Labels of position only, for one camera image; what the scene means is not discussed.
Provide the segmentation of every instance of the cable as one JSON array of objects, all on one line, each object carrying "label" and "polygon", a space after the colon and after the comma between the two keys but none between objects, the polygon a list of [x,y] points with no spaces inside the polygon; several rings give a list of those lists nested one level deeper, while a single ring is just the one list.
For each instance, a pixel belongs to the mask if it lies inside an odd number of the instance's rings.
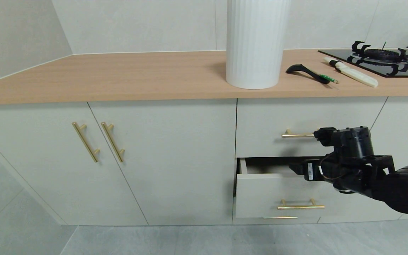
[{"label": "cable", "polygon": [[324,161],[324,160],[326,160],[327,158],[329,158],[332,154],[334,154],[335,152],[332,152],[332,153],[329,153],[329,154],[327,154],[327,155],[325,155],[325,157],[324,158],[322,158],[322,160],[319,162],[319,165],[318,165],[318,168],[319,168],[319,172],[322,174],[322,176],[324,176],[324,178],[325,179],[327,179],[327,180],[335,180],[335,179],[339,179],[339,178],[341,178],[342,176],[344,176],[344,174],[343,175],[341,175],[341,176],[338,176],[338,177],[336,177],[336,178],[328,178],[327,176],[325,176],[324,175],[324,172],[322,171],[322,162]]}]

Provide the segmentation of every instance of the kitchen cabinet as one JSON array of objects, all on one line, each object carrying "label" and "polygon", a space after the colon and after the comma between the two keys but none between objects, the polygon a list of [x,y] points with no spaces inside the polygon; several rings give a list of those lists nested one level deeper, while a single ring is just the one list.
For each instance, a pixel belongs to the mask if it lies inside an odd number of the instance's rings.
[{"label": "kitchen cabinet", "polygon": [[[363,195],[341,194],[330,183],[306,181],[288,168],[288,163],[301,160],[303,158],[241,158],[235,218],[271,221],[270,218],[278,217],[278,221],[292,221],[288,217],[297,217],[294,221],[308,223],[314,218],[319,223],[330,223],[397,220],[402,215],[385,203]],[[301,208],[277,208],[284,206]]]},{"label": "kitchen cabinet", "polygon": [[408,165],[408,97],[388,98],[371,136],[374,153],[392,155],[396,169]]},{"label": "kitchen cabinet", "polygon": [[237,109],[238,158],[325,155],[333,150],[309,134],[319,128],[371,127],[386,97],[239,99]]},{"label": "kitchen cabinet", "polygon": [[87,103],[0,106],[0,152],[67,224],[147,224]]},{"label": "kitchen cabinet", "polygon": [[232,223],[236,100],[89,105],[150,225]]}]

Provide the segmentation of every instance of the white knife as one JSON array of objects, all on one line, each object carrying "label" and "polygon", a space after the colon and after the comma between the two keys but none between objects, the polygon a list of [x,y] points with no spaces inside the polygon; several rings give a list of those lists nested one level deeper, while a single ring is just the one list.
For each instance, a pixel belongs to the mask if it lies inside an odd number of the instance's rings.
[{"label": "white knife", "polygon": [[351,77],[352,79],[356,81],[359,81],[370,87],[377,87],[377,85],[379,85],[376,79],[346,66],[339,60],[336,60],[334,58],[324,58],[324,60],[325,62],[329,63],[332,67],[334,67],[337,71],[341,72],[342,74],[346,76]]}]

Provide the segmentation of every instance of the open drawer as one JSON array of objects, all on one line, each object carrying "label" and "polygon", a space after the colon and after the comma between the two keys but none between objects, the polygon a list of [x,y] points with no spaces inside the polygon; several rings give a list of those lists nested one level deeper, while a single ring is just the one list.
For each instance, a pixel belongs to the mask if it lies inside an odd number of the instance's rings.
[{"label": "open drawer", "polygon": [[289,169],[304,158],[240,158],[236,186],[236,218],[295,218],[328,216],[322,190],[329,183],[306,181]]}]

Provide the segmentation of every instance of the wooden countertop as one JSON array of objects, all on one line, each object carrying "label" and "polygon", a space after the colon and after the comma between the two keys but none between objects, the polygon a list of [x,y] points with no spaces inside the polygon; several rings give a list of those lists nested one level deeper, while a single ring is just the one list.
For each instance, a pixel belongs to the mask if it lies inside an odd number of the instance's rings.
[{"label": "wooden countertop", "polygon": [[[225,51],[72,55],[0,79],[0,104],[118,100],[267,97],[408,96],[408,78],[384,78],[371,88],[338,73],[317,50],[285,50],[278,85],[247,90],[225,81]],[[307,74],[286,74],[292,64],[340,81],[322,85]]]}]

